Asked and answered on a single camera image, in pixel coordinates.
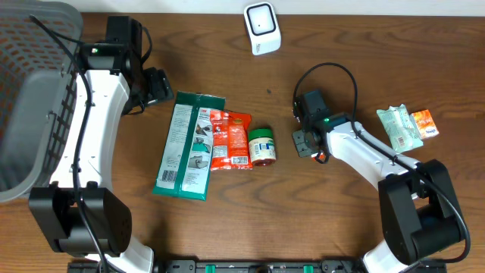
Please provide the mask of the red stick sachet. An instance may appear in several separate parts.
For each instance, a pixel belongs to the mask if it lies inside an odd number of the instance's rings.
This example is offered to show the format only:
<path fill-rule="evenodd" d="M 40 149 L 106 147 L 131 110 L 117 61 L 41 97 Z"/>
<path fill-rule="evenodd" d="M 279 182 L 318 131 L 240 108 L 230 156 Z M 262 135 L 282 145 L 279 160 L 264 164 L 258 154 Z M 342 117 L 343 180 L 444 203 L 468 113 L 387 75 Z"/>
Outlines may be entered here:
<path fill-rule="evenodd" d="M 311 156 L 315 161 L 320 160 L 324 162 L 326 160 L 326 155 L 323 152 L 317 152 Z"/>

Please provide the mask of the red snack bag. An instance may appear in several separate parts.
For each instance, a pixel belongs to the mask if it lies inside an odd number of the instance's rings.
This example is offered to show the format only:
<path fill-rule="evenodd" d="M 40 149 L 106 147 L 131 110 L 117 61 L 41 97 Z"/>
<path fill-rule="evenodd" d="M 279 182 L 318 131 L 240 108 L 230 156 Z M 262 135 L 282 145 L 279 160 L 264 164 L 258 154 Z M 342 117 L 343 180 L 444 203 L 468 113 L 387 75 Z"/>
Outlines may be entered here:
<path fill-rule="evenodd" d="M 248 128 L 252 117 L 233 111 L 211 110 L 213 151 L 211 170 L 252 170 Z"/>

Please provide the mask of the green white package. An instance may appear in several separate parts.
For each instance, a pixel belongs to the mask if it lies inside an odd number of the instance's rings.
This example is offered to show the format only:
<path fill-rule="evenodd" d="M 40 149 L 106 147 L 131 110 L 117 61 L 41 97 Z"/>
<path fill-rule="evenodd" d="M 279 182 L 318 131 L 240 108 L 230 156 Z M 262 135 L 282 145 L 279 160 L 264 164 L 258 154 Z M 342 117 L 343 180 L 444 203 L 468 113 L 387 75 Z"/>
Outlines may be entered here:
<path fill-rule="evenodd" d="M 155 195 L 205 201 L 213 154 L 213 111 L 226 99 L 178 92 L 152 192 Z"/>

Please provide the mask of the mint green wipes pack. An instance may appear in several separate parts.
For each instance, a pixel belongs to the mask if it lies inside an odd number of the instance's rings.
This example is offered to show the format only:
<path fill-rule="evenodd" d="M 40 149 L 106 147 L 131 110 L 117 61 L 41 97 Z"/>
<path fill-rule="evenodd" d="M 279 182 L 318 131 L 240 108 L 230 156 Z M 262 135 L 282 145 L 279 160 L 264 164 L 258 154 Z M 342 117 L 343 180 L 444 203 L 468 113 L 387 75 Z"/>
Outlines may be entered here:
<path fill-rule="evenodd" d="M 424 145 L 404 104 L 399 107 L 390 106 L 387 110 L 379 109 L 376 113 L 394 151 L 403 153 Z"/>

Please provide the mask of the small orange carton box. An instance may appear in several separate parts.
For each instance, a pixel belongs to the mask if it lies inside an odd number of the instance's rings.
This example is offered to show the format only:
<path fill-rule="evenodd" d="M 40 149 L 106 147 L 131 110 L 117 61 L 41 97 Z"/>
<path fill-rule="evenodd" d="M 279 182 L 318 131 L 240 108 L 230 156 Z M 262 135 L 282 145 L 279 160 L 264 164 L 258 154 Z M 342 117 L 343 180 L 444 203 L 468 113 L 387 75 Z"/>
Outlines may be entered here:
<path fill-rule="evenodd" d="M 422 140 L 436 137 L 440 133 L 428 109 L 413 112 L 410 117 Z"/>

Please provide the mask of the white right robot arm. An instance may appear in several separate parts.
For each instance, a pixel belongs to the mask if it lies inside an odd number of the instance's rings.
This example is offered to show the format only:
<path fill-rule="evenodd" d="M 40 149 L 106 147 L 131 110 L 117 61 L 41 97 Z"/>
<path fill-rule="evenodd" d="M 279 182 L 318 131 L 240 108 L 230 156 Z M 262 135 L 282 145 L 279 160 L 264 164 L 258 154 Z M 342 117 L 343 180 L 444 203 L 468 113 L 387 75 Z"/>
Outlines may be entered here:
<path fill-rule="evenodd" d="M 346 114 L 296 110 L 293 134 L 299 156 L 326 164 L 333 156 L 378 192 L 383 241 L 361 258 L 365 272 L 410 272 L 465 259 L 471 248 L 446 166 L 393 151 Z"/>

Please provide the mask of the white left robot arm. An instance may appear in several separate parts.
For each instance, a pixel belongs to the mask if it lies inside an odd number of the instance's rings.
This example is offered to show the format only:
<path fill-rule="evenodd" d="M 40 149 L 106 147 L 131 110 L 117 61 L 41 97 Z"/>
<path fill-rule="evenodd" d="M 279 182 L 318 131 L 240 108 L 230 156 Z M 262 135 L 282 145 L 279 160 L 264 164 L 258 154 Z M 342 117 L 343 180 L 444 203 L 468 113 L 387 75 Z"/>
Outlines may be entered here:
<path fill-rule="evenodd" d="M 47 187 L 34 187 L 29 209 L 56 253 L 94 262 L 96 272 L 159 272 L 155 252 L 132 234 L 131 211 L 112 186 L 120 118 L 171 100 L 163 70 L 145 69 L 136 46 L 80 47 L 77 100 L 67 143 Z"/>

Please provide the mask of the white barcode scanner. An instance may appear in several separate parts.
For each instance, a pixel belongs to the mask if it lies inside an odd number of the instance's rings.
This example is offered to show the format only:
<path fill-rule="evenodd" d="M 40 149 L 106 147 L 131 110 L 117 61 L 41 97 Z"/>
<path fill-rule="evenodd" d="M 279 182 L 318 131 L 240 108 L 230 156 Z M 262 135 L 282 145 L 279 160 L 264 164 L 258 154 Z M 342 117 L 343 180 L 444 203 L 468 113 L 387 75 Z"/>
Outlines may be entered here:
<path fill-rule="evenodd" d="M 264 55 L 280 48 L 282 36 L 271 3 L 259 2 L 248 5 L 243 16 L 253 55 Z"/>

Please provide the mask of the green lid jar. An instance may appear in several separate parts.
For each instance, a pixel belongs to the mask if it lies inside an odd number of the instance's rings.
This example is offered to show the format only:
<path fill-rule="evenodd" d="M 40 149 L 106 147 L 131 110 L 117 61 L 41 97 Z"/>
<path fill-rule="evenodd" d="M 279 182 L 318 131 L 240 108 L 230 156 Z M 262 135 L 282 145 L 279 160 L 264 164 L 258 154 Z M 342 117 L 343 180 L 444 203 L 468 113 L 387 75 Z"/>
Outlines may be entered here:
<path fill-rule="evenodd" d="M 274 135 L 270 128 L 249 132 L 249 157 L 253 166 L 268 166 L 277 160 Z"/>

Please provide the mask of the grey plastic shopping basket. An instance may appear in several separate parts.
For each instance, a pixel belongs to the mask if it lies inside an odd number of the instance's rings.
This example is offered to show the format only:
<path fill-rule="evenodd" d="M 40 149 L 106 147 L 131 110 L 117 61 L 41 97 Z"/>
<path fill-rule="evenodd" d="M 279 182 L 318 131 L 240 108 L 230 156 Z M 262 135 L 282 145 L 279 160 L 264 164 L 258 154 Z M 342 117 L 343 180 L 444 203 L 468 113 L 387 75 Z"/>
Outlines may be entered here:
<path fill-rule="evenodd" d="M 77 99 L 76 72 L 59 45 L 31 21 L 62 35 L 71 51 L 83 19 L 62 2 L 1 3 L 1 201 L 46 187 L 61 160 Z"/>

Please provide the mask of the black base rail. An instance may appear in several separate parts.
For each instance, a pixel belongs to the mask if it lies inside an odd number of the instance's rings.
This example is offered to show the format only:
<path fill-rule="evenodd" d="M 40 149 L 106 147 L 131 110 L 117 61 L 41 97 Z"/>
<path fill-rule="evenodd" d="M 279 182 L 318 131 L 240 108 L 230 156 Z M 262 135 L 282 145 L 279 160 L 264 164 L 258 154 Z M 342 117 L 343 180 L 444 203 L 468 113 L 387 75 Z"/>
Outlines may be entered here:
<path fill-rule="evenodd" d="M 70 262 L 68 273 L 98 272 L 95 262 Z M 356 260 L 323 260 L 321 262 L 195 262 L 171 260 L 155 264 L 158 273 L 364 273 L 363 262 Z M 408 272 L 447 273 L 444 263 L 424 262 Z"/>

